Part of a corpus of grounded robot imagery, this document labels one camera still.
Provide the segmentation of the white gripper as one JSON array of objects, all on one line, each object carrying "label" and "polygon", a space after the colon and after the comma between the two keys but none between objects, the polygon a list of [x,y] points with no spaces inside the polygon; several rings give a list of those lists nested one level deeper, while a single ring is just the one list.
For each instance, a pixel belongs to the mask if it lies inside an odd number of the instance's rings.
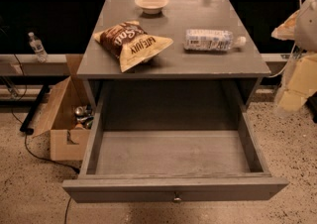
[{"label": "white gripper", "polygon": [[[275,28],[271,36],[293,41],[308,51],[317,51],[317,0],[305,0],[299,11],[291,14]],[[286,65],[281,87],[276,94],[276,106],[284,112],[298,111],[317,92],[317,54],[308,53],[292,58]]]}]

